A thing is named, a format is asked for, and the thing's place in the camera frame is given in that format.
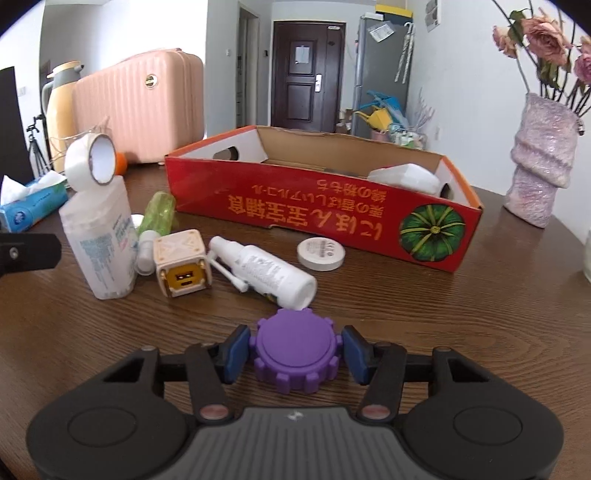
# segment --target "pumpkin illustration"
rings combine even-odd
[[[422,205],[400,224],[400,245],[419,262],[440,262],[454,253],[466,231],[448,205]]]

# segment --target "sticker on refrigerator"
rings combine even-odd
[[[395,30],[394,26],[390,22],[380,22],[373,27],[369,27],[368,32],[373,37],[373,39],[379,43],[386,40],[386,38],[392,35]]]
[[[310,63],[310,47],[295,48],[295,63]]]

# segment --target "red cardboard box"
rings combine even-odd
[[[446,198],[364,179],[415,163]],[[482,206],[446,157],[339,134],[245,127],[166,157],[180,212],[261,227],[288,227],[343,245],[455,271]]]

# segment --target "spray nozzle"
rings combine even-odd
[[[213,250],[210,250],[207,254],[207,261],[209,262],[209,264],[215,267],[215,269],[218,272],[220,272],[224,277],[226,277],[232,283],[232,285],[236,287],[238,291],[240,291],[241,293],[246,292],[248,288],[250,288],[250,285],[244,280],[238,278],[236,275],[233,275],[227,268],[225,268],[220,262],[218,262],[216,258],[216,253]]]

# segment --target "purple cap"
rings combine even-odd
[[[311,309],[281,309],[257,325],[258,333],[250,340],[257,380],[274,383],[280,393],[288,394],[290,390],[314,393],[321,382],[336,377],[342,339],[329,318]]]

